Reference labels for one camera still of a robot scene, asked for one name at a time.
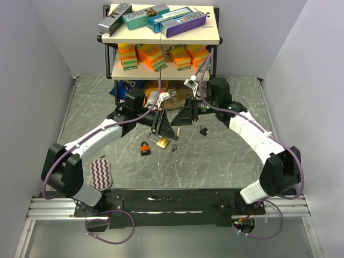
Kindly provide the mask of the grey figurine keychain with keys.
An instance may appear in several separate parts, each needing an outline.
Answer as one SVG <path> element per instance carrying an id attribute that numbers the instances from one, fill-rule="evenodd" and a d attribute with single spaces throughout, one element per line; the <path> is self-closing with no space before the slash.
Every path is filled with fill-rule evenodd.
<path id="1" fill-rule="evenodd" d="M 172 144 L 170 151 L 173 153 L 173 152 L 177 151 L 177 149 L 178 149 L 178 146 L 177 146 L 177 143 L 175 142 Z"/>

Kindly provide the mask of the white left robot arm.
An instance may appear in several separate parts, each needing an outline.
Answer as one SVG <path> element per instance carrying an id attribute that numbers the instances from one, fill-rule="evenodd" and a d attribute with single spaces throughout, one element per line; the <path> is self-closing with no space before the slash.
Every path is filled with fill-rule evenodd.
<path id="1" fill-rule="evenodd" d="M 50 199 L 46 192 L 47 186 L 50 186 L 64 197 L 87 204 L 87 210 L 92 215 L 102 215 L 106 210 L 106 198 L 84 181 L 83 165 L 102 148 L 124 137 L 137 124 L 150 127 L 152 133 L 160 137 L 178 139 L 166 110 L 145 108 L 145 99 L 143 90 L 132 89 L 124 101 L 86 135 L 65 145 L 51 145 L 41 173 L 43 197 Z"/>

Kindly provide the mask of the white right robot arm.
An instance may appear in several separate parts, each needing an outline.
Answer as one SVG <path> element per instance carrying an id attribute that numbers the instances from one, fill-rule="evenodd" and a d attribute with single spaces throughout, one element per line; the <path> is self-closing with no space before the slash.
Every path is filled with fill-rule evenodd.
<path id="1" fill-rule="evenodd" d="M 263 163 L 262 172 L 258 180 L 240 190 L 234 202 L 236 210 L 247 214 L 258 201 L 280 196 L 297 184 L 303 188 L 304 175 L 298 148 L 287 147 L 272 137 L 271 132 L 260 126 L 241 103 L 233 101 L 225 78 L 213 78 L 208 85 L 210 94 L 200 99 L 187 97 L 171 124 L 191 125 L 200 115 L 214 113 L 257 154 Z"/>

